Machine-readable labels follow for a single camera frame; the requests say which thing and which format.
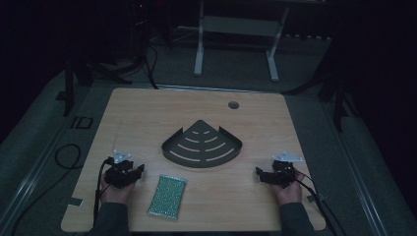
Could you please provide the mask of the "dark grey corner shelf tray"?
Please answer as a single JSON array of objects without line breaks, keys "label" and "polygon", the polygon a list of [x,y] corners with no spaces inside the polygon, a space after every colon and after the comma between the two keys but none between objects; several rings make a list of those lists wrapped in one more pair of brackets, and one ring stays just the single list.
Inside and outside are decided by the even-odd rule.
[{"label": "dark grey corner shelf tray", "polygon": [[224,128],[198,120],[187,130],[179,129],[161,146],[168,160],[190,168],[211,168],[240,154],[242,142]]}]

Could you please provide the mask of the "white metal desk frame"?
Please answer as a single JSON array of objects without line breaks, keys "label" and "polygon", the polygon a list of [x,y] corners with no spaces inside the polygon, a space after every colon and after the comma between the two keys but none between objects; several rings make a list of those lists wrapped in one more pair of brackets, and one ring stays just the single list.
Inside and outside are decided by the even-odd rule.
[{"label": "white metal desk frame", "polygon": [[319,1],[314,0],[263,0],[268,1],[269,4],[274,3],[277,5],[280,8],[280,13],[278,14],[277,20],[262,20],[251,17],[237,18],[208,15],[205,10],[205,4],[207,1],[212,0],[199,1],[198,47],[194,75],[200,76],[203,72],[205,53],[204,35],[206,32],[264,36],[273,39],[272,45],[266,50],[269,76],[272,82],[279,81],[274,56],[279,41],[282,38],[290,10],[295,9],[298,5],[307,6],[308,4],[312,4],[315,6],[319,4]]}]

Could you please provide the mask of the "person's right hand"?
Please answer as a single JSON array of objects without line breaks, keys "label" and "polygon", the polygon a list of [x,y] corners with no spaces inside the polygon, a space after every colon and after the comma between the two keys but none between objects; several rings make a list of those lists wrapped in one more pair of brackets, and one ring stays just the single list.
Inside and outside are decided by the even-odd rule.
[{"label": "person's right hand", "polygon": [[281,188],[277,185],[272,185],[272,191],[276,196],[277,202],[280,206],[301,203],[302,202],[302,187],[300,183],[303,181],[304,175],[298,173],[296,181],[288,185],[286,188]]}]

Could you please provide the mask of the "green speckled packet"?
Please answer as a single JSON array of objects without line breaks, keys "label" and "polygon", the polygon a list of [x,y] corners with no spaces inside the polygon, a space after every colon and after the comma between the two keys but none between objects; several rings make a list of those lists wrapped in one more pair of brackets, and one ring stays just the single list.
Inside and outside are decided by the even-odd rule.
[{"label": "green speckled packet", "polygon": [[148,214],[177,219],[186,184],[186,179],[160,175]]}]

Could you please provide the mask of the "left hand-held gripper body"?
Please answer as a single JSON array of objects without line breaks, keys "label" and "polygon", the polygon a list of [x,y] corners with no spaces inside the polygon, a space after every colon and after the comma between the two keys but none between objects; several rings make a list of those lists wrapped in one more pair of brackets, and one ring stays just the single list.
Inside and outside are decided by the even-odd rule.
[{"label": "left hand-held gripper body", "polygon": [[113,151],[113,156],[108,160],[110,168],[105,171],[106,184],[123,189],[140,179],[140,168],[133,168],[134,162],[129,160],[130,157],[127,152]]}]

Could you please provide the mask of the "person's left hand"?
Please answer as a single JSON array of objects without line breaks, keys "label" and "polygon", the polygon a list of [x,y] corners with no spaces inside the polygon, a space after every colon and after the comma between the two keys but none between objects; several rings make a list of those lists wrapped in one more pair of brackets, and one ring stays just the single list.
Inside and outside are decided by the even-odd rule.
[{"label": "person's left hand", "polygon": [[123,189],[117,189],[105,181],[105,176],[106,174],[102,174],[100,179],[100,185],[102,188],[100,202],[102,204],[116,203],[125,205],[129,200],[131,193],[135,189],[135,183],[130,184]]}]

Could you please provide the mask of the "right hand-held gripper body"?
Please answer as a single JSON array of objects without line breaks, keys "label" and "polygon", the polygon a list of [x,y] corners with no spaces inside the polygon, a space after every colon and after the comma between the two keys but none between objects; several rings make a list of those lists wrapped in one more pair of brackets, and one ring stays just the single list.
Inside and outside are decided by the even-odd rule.
[{"label": "right hand-held gripper body", "polygon": [[284,151],[272,157],[272,171],[261,171],[261,181],[267,184],[287,188],[296,180],[297,174],[294,162],[302,162],[303,158],[290,152]]}]

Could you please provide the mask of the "black tripod stand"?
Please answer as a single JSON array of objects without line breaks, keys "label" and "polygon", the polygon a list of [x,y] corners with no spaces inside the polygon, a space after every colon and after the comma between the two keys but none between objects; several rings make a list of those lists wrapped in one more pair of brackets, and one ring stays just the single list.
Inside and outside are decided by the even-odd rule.
[{"label": "black tripod stand", "polygon": [[341,36],[333,38],[312,79],[299,87],[282,92],[285,95],[295,95],[321,84],[322,88],[318,93],[319,101],[329,102],[333,97],[335,98],[332,122],[338,132],[342,132],[341,118],[345,113],[344,89],[348,78],[348,68],[354,55],[352,49],[350,39]]},{"label": "black tripod stand", "polygon": [[139,69],[144,62],[144,59],[134,58],[130,65],[110,70],[86,55],[66,52],[64,57],[64,89],[56,96],[57,100],[65,102],[63,116],[67,117],[70,114],[75,103],[74,79],[77,79],[82,86],[91,86],[93,83],[92,75],[98,73],[106,80],[117,84],[130,85],[132,82],[123,79],[121,74]]}]

